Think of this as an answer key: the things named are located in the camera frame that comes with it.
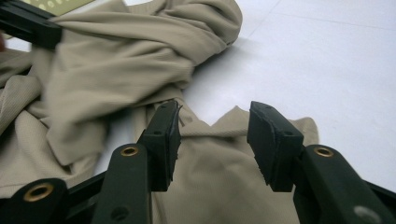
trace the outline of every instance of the yellow-green object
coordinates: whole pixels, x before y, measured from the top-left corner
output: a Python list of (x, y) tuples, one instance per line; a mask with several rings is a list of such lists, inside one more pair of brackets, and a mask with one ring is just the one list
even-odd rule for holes
[(54, 14), (55, 16), (63, 15), (78, 7), (82, 7), (93, 0), (22, 0), (32, 6), (41, 8)]

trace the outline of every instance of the beige cloth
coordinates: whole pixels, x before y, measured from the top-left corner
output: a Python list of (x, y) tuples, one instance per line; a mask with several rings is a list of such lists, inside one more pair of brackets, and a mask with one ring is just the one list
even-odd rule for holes
[[(175, 99), (182, 144), (169, 191), (153, 194), (154, 223), (298, 222), (291, 194), (263, 183), (246, 142), (248, 112), (236, 107), (210, 127), (183, 101), (193, 68), (238, 36), (233, 0), (111, 1), (54, 21), (64, 27), (55, 52), (0, 54), (0, 197), (39, 178), (69, 187), (87, 179), (107, 115), (132, 107), (136, 140), (155, 108)], [(312, 119), (293, 123), (306, 145), (318, 141)]]

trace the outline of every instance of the khaki fabric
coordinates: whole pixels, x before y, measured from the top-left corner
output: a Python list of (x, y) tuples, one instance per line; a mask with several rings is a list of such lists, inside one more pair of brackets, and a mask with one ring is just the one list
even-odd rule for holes
[[(298, 222), (292, 195), (263, 183), (246, 142), (248, 112), (236, 107), (209, 126), (183, 101), (194, 67), (237, 38), (235, 1), (110, 1), (53, 21), (64, 28), (55, 51), (0, 54), (0, 197), (39, 178), (69, 187), (89, 178), (109, 114), (131, 107), (137, 140), (173, 99), (183, 105), (182, 144), (169, 191), (153, 194), (154, 223)], [(318, 142), (312, 119), (293, 124), (306, 145)]]

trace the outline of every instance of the folded fabric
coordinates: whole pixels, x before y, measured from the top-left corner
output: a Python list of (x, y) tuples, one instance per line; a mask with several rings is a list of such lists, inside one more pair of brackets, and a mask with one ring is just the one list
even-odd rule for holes
[[(0, 197), (39, 178), (69, 187), (89, 178), (106, 116), (131, 107), (137, 140), (156, 107), (177, 100), (182, 144), (169, 191), (153, 194), (154, 223), (298, 222), (291, 194), (263, 184), (246, 142), (248, 112), (236, 107), (209, 126), (183, 101), (194, 67), (236, 40), (235, 1), (110, 1), (53, 21), (64, 28), (54, 52), (0, 57)], [(306, 145), (318, 141), (312, 119), (293, 124)]]

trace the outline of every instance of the white surface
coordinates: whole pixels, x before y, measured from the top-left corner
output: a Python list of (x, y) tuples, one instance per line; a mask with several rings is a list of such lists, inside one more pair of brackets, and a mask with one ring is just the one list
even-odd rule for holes
[[(200, 66), (184, 91), (198, 117), (213, 123), (253, 100), (289, 119), (311, 117), (321, 144), (340, 151), (362, 178), (396, 192), (396, 2), (237, 2), (240, 38)], [(122, 131), (110, 135), (108, 148), (131, 140), (130, 124), (115, 118), (110, 132)]]

